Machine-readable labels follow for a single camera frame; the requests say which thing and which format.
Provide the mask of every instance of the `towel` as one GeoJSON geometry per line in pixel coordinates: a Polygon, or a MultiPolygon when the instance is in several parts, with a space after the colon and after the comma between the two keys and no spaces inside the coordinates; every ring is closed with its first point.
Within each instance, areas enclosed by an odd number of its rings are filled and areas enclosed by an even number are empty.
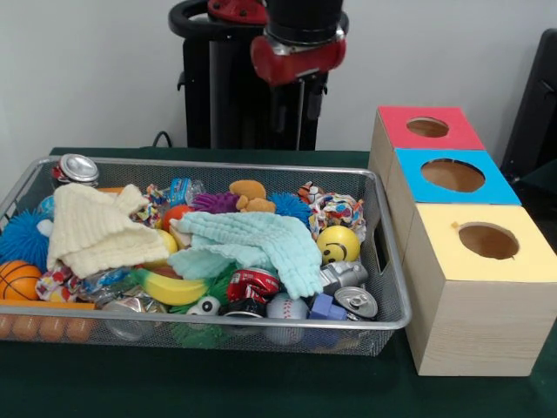
{"type": "Polygon", "coordinates": [[[109,268],[166,259],[169,254],[158,233],[129,218],[147,203],[134,185],[117,197],[87,185],[58,187],[49,270],[60,260],[84,279],[109,268]]]}
{"type": "Polygon", "coordinates": [[[189,212],[177,228],[193,234],[191,248],[173,254],[168,264],[188,280],[218,276],[236,262],[276,269],[293,299],[323,292],[321,252],[299,219],[267,212],[189,212]]]}

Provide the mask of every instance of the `brown plush toy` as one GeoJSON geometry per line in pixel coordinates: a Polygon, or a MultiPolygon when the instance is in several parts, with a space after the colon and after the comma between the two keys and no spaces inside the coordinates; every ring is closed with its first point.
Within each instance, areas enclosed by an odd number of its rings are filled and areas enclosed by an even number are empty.
{"type": "Polygon", "coordinates": [[[275,204],[266,200],[267,192],[258,181],[235,181],[230,185],[230,192],[240,197],[236,204],[236,208],[241,212],[275,213],[275,204]]]}

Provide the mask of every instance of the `yellow ball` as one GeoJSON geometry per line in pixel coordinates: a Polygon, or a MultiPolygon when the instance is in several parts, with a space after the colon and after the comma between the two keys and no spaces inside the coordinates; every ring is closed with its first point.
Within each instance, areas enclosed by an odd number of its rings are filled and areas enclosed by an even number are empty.
{"type": "MultiPolygon", "coordinates": [[[[157,229],[157,233],[158,235],[160,235],[160,238],[163,239],[164,246],[168,250],[168,253],[174,254],[178,250],[178,244],[176,243],[174,237],[172,237],[167,231],[164,231],[162,229],[157,229]]],[[[151,263],[143,264],[143,267],[146,268],[147,270],[151,270],[152,268],[163,267],[163,266],[168,266],[166,264],[166,259],[152,261],[151,263]]]]}
{"type": "Polygon", "coordinates": [[[345,226],[329,226],[317,238],[323,264],[356,261],[359,256],[358,236],[345,226]]]}

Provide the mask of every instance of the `toy banana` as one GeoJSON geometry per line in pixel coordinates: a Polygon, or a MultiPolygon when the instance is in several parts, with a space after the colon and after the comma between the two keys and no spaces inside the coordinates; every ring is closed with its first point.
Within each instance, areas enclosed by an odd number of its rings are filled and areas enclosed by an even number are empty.
{"type": "Polygon", "coordinates": [[[187,305],[199,300],[206,292],[204,280],[176,280],[140,268],[130,273],[153,299],[165,305],[187,305]]]}

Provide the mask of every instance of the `circular hole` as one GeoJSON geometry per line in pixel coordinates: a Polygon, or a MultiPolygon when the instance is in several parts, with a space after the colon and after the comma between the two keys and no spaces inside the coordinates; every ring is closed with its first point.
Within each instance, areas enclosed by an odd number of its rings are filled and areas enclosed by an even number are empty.
{"type": "Polygon", "coordinates": [[[408,131],[426,138],[441,138],[449,133],[449,125],[435,118],[414,118],[406,124],[408,131]]]}
{"type": "Polygon", "coordinates": [[[430,183],[455,192],[475,192],[486,183],[480,170],[455,159],[435,159],[425,163],[421,174],[430,183]]]}
{"type": "Polygon", "coordinates": [[[489,259],[510,259],[519,251],[513,233],[493,224],[466,224],[459,236],[466,248],[489,259]]]}

